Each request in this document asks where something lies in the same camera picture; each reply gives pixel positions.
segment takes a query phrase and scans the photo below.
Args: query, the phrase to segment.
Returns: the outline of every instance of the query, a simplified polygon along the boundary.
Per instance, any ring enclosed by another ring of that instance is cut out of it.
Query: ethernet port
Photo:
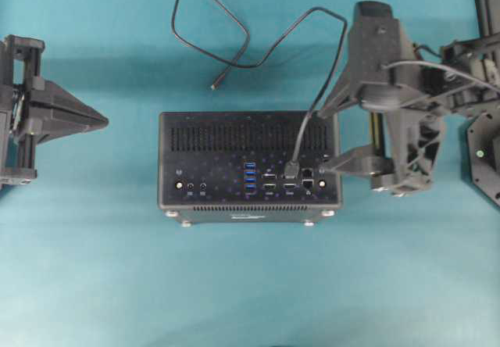
[[[314,185],[314,181],[302,181],[302,185],[306,189],[311,189]]]
[[[313,177],[313,169],[303,169],[302,177]]]

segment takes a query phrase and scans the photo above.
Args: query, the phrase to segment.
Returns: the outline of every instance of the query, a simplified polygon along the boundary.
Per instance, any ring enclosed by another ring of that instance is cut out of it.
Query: hdmi port
[[[265,181],[275,181],[276,180],[276,175],[273,174],[273,173],[264,173],[262,175],[262,178],[265,180]]]

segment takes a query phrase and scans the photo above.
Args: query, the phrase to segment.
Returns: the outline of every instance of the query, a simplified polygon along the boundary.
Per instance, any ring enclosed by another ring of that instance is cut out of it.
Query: usb port
[[[247,191],[247,193],[255,192],[256,188],[257,187],[255,186],[255,184],[245,184],[245,190]]]
[[[264,173],[262,175],[262,178],[265,181],[275,181],[276,180],[276,175],[274,173]]]

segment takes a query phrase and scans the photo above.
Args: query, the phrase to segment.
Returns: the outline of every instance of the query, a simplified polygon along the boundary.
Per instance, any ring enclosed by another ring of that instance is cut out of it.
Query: cable plug
[[[295,161],[288,161],[284,167],[284,178],[285,179],[295,179],[298,177],[298,172],[300,171],[300,164]]]

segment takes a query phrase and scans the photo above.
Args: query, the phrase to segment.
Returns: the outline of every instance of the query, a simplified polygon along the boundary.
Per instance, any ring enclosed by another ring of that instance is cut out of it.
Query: screw
[[[169,216],[170,218],[175,218],[176,216],[179,216],[179,212],[176,212],[175,210],[167,210],[165,212],[166,216]]]
[[[321,216],[327,217],[327,216],[334,216],[335,211],[334,210],[324,210],[321,212]]]

